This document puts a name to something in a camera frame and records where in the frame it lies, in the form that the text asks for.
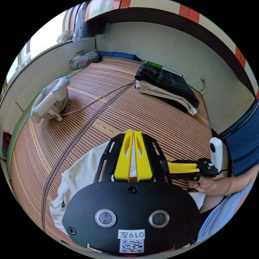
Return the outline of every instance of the striped bamboo mat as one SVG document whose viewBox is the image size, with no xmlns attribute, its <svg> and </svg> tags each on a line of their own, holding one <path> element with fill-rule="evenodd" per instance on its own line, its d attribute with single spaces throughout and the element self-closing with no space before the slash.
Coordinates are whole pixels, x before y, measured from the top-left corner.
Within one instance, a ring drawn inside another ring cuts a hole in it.
<svg viewBox="0 0 259 259">
<path fill-rule="evenodd" d="M 64 113 L 76 110 L 102 95 L 128 84 L 140 64 L 129 60 L 104 58 L 70 78 L 69 102 Z M 60 173 L 70 168 L 93 147 L 127 129 L 142 131 L 156 138 L 168 161 L 210 157 L 211 130 L 202 96 L 196 92 L 200 106 L 195 116 L 128 87 L 103 112 L 101 107 L 118 94 L 116 90 L 88 108 L 55 120 L 25 123 L 17 140 L 11 162 L 12 185 L 19 203 L 31 219 L 51 237 L 78 247 L 54 226 L 48 203 L 57 197 Z M 57 160 L 86 123 L 91 121 L 73 148 Z M 186 189 L 185 181 L 174 184 Z M 45 218 L 42 222 L 42 197 L 46 194 Z"/>
</svg>

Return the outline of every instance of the green object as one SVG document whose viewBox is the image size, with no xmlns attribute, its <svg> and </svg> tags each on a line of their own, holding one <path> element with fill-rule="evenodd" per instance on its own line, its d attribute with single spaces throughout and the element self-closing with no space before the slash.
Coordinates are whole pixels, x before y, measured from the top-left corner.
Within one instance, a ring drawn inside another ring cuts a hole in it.
<svg viewBox="0 0 259 259">
<path fill-rule="evenodd" d="M 71 70 L 68 71 L 67 73 L 65 73 L 64 75 L 60 76 L 63 77 L 65 76 L 66 78 L 71 77 L 72 75 L 76 74 L 77 72 L 81 71 L 82 69 L 78 69 L 78 70 Z M 8 151 L 7 151 L 7 161 L 6 161 L 6 166 L 7 166 L 7 172 L 8 172 L 8 176 L 9 179 L 11 179 L 11 160 L 12 160 L 12 154 L 13 154 L 13 150 L 16 144 L 16 141 L 20 135 L 20 132 L 25 124 L 25 122 L 27 121 L 27 119 L 30 117 L 30 111 L 32 108 L 32 105 L 34 103 L 34 101 L 36 100 L 37 96 L 35 97 L 35 99 L 28 105 L 28 107 L 26 108 L 26 110 L 23 112 L 22 116 L 20 117 L 20 119 L 18 120 L 14 130 L 13 130 L 13 134 L 9 143 L 9 147 L 8 147 Z"/>
<path fill-rule="evenodd" d="M 156 63 L 151 62 L 151 61 L 147 61 L 147 62 L 146 62 L 146 64 L 147 64 L 147 65 L 150 65 L 150 66 L 154 66 L 154 67 L 162 68 L 162 65 L 156 64 Z"/>
</svg>

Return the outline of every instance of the small fan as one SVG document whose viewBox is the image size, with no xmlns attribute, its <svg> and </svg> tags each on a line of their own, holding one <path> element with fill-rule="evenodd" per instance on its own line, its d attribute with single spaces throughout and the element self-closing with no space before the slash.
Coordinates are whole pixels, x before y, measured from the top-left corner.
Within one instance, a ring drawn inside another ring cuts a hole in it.
<svg viewBox="0 0 259 259">
<path fill-rule="evenodd" d="M 41 119 L 55 118 L 62 121 L 60 112 L 68 102 L 67 87 L 70 84 L 66 77 L 61 77 L 46 86 L 35 100 L 30 113 L 30 119 L 39 124 Z"/>
<path fill-rule="evenodd" d="M 71 40 L 71 30 L 62 32 L 57 38 L 57 43 L 65 42 L 67 40 Z"/>
</svg>

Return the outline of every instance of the power outlet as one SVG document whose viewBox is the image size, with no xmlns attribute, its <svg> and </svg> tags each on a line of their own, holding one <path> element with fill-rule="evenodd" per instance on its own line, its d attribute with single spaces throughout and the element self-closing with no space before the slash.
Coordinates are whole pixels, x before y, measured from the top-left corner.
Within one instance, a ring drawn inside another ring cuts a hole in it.
<svg viewBox="0 0 259 259">
<path fill-rule="evenodd" d="M 205 83 L 205 78 L 202 76 L 199 76 L 197 78 L 197 83 L 199 83 L 201 86 L 203 86 L 203 84 Z"/>
</svg>

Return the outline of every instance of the red and white trim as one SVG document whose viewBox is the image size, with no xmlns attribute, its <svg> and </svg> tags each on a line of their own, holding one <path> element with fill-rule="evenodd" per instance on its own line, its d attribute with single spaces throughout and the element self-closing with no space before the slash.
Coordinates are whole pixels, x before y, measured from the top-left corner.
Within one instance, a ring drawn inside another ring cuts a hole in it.
<svg viewBox="0 0 259 259">
<path fill-rule="evenodd" d="M 90 15 L 89 17 L 89 12 L 91 12 L 91 4 L 92 3 L 99 4 L 101 5 L 102 1 L 101 0 L 91 0 L 90 3 L 88 4 L 87 11 L 86 11 L 86 17 L 85 21 L 87 21 L 89 18 L 92 18 Z M 104 13 L 104 10 L 101 10 L 100 8 L 100 13 L 96 12 L 96 5 L 95 5 L 95 13 L 94 16 Z M 211 20 L 203 16 L 202 14 L 196 12 L 195 10 L 184 6 L 182 4 L 179 4 L 174 1 L 169 1 L 169 0 L 159 0 L 159 1 L 150 1 L 150 0 L 113 0 L 112 7 L 110 10 L 106 10 L 106 12 L 119 9 L 119 8 L 130 8 L 130 7 L 142 7 L 142 8 L 153 8 L 153 9 L 159 9 L 159 10 L 164 10 L 168 11 L 171 13 L 178 14 L 180 16 L 183 16 L 189 20 L 192 20 L 199 25 L 203 26 L 210 32 L 212 32 L 215 36 L 217 36 L 236 56 L 244 70 L 246 71 L 251 84 L 254 87 L 255 93 L 258 91 L 258 84 L 257 81 L 254 77 L 254 74 L 247 63 L 244 55 L 241 53 L 241 51 L 238 49 L 236 44 L 230 39 L 230 37 L 222 30 L 220 29 L 215 23 L 213 23 Z"/>
</svg>

